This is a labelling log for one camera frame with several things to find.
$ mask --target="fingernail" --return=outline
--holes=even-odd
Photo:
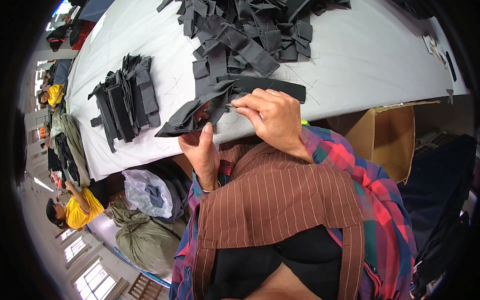
[[[204,132],[205,132],[205,133],[212,133],[212,132],[213,132],[212,123],[207,122],[207,124],[205,124],[205,126],[204,126]]]

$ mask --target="workbench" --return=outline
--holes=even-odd
[[[115,140],[111,153],[103,128],[90,120],[100,114],[94,87],[122,58],[152,56],[151,77],[164,124],[195,97],[192,73],[197,39],[183,35],[172,2],[157,13],[159,1],[116,0],[92,30],[73,64],[67,91],[68,113],[77,119],[90,176],[111,173],[181,153],[177,138],[155,138],[159,128],[143,128],[133,142]],[[306,86],[302,119],[318,120],[382,105],[448,96],[450,70],[428,53],[422,35],[432,34],[429,20],[415,20],[392,1],[353,0],[352,9],[329,8],[311,15],[312,58],[281,64],[271,78]],[[214,136],[223,143],[254,134],[235,112],[220,119]]]

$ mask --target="cardboard box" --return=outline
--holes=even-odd
[[[413,106],[431,103],[440,101],[382,106],[327,121],[350,142],[356,156],[381,164],[396,182],[406,182],[415,148]]]

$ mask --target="apron strap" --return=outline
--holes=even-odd
[[[343,229],[342,266],[338,300],[357,299],[365,258],[363,222]]]

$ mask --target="white plastic bag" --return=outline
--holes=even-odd
[[[148,170],[125,170],[122,174],[125,176],[125,196],[132,205],[149,216],[163,218],[172,216],[172,196],[160,177]],[[160,198],[163,200],[162,207],[152,204],[150,193],[145,191],[147,185],[160,189]]]

